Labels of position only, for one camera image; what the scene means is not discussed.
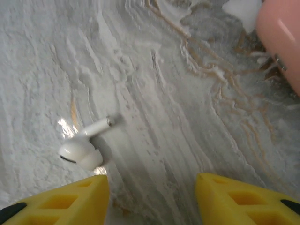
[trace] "pink case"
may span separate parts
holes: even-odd
[[[300,0],[265,0],[256,32],[300,96]]]

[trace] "yellow object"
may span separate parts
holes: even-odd
[[[298,202],[278,192],[210,173],[197,175],[195,192],[204,225],[300,225],[281,200]]]
[[[27,206],[4,225],[101,225],[108,206],[105,175],[96,175],[18,201]]]

